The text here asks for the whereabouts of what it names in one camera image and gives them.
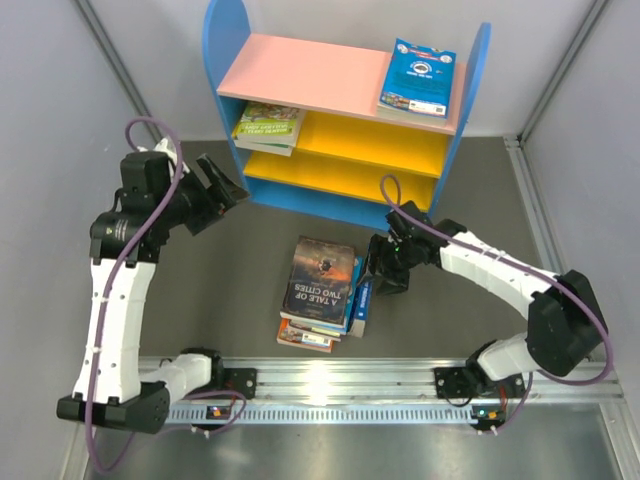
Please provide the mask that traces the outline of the dark blue spine treehouse book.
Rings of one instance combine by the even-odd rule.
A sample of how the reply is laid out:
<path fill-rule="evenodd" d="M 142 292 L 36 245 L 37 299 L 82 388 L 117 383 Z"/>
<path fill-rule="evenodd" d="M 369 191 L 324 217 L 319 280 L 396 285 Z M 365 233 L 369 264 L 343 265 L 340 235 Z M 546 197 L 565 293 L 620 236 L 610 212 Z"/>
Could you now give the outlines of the dark blue spine treehouse book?
<path fill-rule="evenodd" d="M 364 336 L 374 282 L 368 281 L 356 288 L 347 334 L 356 338 Z"/>

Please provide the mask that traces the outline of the lime green spine treehouse book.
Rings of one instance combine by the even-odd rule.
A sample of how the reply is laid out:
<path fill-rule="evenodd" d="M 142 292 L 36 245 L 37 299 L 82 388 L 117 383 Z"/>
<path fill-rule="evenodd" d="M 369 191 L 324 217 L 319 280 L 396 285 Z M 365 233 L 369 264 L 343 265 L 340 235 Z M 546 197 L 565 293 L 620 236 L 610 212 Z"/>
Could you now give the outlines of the lime green spine treehouse book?
<path fill-rule="evenodd" d="M 293 153 L 294 147 L 291 145 L 280 143 L 265 143 L 255 142 L 247 139 L 240 138 L 237 135 L 233 136 L 234 144 L 236 147 L 244 148 L 251 151 L 258 151 L 263 153 L 270 153 L 275 155 L 281 155 L 290 157 Z"/>

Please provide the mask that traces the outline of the light blue cover treehouse book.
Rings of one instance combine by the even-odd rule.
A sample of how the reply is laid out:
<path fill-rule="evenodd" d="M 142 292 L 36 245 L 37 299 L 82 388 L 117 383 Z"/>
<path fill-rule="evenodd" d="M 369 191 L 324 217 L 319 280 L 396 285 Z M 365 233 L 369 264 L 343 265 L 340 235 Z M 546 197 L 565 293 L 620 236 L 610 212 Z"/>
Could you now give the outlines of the light blue cover treehouse book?
<path fill-rule="evenodd" d="M 377 102 L 377 115 L 444 126 L 450 113 L 456 53 L 397 38 Z"/>

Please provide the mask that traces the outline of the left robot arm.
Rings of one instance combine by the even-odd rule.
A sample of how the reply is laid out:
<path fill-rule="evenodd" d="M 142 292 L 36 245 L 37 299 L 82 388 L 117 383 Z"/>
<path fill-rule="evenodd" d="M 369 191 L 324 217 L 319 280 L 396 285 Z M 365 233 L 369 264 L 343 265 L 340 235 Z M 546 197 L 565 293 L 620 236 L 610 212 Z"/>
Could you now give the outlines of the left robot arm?
<path fill-rule="evenodd" d="M 139 373 L 139 347 L 147 293 L 162 247 L 173 228 L 197 235 L 248 198 L 211 158 L 172 181 L 174 162 L 164 152 L 128 154 L 120 163 L 122 185 L 112 207 L 90 227 L 92 308 L 79 377 L 57 403 L 59 418 L 93 426 L 155 434 L 171 405 L 194 391 L 214 397 L 225 388 L 221 355 L 184 349 L 157 370 Z"/>

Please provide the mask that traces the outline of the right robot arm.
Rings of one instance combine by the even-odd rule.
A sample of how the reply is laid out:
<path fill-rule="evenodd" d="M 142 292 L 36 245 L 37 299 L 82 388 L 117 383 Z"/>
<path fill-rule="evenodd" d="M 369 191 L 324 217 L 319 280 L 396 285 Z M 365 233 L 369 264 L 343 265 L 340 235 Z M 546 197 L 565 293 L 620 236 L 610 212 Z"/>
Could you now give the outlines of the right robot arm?
<path fill-rule="evenodd" d="M 532 267 L 479 239 L 451 219 L 432 223 L 409 201 L 391 210 L 386 234 L 369 240 L 360 283 L 378 280 L 380 295 L 407 291 L 410 272 L 425 265 L 459 276 L 503 301 L 526 322 L 525 331 L 491 340 L 466 360 L 470 396 L 490 396 L 503 380 L 539 372 L 565 382 L 599 345 L 608 327 L 588 278 Z"/>

